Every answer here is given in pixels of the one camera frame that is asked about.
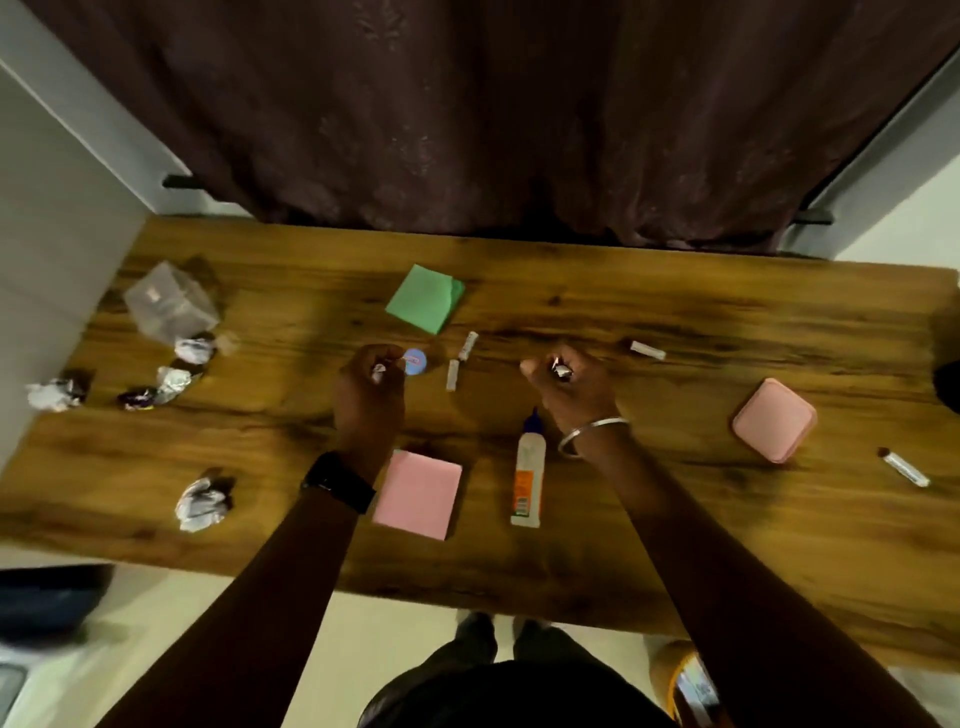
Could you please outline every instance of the black smartwatch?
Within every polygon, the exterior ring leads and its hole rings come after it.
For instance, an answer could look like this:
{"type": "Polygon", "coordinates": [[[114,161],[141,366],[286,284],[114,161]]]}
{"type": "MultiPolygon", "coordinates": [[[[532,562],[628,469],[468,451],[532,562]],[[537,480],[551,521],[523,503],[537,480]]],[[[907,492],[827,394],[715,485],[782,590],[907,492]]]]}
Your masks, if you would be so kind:
{"type": "Polygon", "coordinates": [[[370,508],[376,495],[370,483],[348,468],[339,452],[325,452],[317,458],[303,477],[301,488],[322,488],[361,516],[370,508]]]}

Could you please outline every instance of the orange label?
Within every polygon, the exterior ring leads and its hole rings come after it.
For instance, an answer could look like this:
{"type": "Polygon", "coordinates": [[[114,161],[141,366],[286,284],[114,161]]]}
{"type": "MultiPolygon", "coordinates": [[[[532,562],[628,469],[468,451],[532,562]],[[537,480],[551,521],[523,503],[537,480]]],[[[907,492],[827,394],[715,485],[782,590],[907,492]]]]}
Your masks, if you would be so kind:
{"type": "Polygon", "coordinates": [[[529,516],[534,493],[534,472],[516,471],[514,474],[514,515],[529,516]]]}

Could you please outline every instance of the glue bottle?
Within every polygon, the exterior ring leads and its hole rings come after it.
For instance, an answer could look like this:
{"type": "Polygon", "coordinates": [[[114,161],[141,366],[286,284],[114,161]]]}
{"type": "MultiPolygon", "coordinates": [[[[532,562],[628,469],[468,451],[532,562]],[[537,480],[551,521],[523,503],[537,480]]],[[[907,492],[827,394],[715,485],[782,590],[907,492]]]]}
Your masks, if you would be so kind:
{"type": "Polygon", "coordinates": [[[540,528],[540,491],[543,486],[543,464],[546,460],[546,440],[543,439],[543,421],[537,408],[523,421],[523,434],[516,449],[514,473],[513,525],[540,528]]]}

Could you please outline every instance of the green sticky note pad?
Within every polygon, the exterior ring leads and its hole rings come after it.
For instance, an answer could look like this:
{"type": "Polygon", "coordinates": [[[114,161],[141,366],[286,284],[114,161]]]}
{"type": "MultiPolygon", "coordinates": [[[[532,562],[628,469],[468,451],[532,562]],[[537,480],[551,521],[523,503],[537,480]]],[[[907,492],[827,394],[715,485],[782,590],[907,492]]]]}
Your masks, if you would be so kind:
{"type": "Polygon", "coordinates": [[[439,333],[466,287],[452,276],[415,265],[387,303],[387,313],[430,333],[439,333]]]}

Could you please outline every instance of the pink sticky note pad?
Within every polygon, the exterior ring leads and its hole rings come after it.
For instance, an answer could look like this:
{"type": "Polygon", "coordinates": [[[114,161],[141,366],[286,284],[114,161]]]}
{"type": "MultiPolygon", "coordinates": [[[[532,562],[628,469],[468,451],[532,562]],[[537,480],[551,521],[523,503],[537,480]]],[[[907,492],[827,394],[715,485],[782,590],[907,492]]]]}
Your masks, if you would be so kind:
{"type": "Polygon", "coordinates": [[[396,450],[380,488],[373,522],[442,541],[462,472],[459,465],[396,450]]]}
{"type": "Polygon", "coordinates": [[[733,418],[733,432],[773,463],[785,463],[817,424],[817,410],[778,382],[764,379],[733,418]]]}

